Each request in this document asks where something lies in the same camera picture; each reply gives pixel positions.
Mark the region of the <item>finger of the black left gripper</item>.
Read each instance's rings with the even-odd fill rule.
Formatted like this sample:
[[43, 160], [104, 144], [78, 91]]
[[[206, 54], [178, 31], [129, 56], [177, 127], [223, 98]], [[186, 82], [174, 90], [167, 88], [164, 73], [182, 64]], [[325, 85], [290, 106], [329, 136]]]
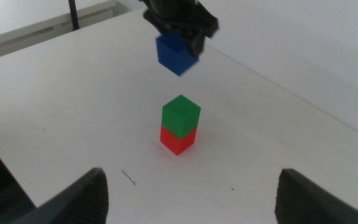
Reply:
[[158, 21], [150, 11], [145, 11], [143, 17], [145, 20], [150, 22], [161, 34], [166, 33], [166, 26]]
[[204, 49], [204, 34], [197, 32], [182, 32], [181, 39], [188, 46], [192, 56], [198, 58]]

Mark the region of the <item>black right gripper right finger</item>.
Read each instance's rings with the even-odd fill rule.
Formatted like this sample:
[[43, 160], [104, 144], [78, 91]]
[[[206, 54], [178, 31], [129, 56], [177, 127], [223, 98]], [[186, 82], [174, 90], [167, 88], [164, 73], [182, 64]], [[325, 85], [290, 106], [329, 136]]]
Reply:
[[275, 216], [280, 224], [358, 223], [357, 209], [295, 169], [283, 169], [280, 173]]

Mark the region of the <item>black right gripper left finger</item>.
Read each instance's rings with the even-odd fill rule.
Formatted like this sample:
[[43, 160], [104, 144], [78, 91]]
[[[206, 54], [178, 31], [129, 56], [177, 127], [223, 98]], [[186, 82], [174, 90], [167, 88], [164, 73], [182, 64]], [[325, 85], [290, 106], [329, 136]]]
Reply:
[[92, 168], [58, 195], [14, 222], [18, 224], [105, 224], [108, 210], [106, 174], [101, 168]]

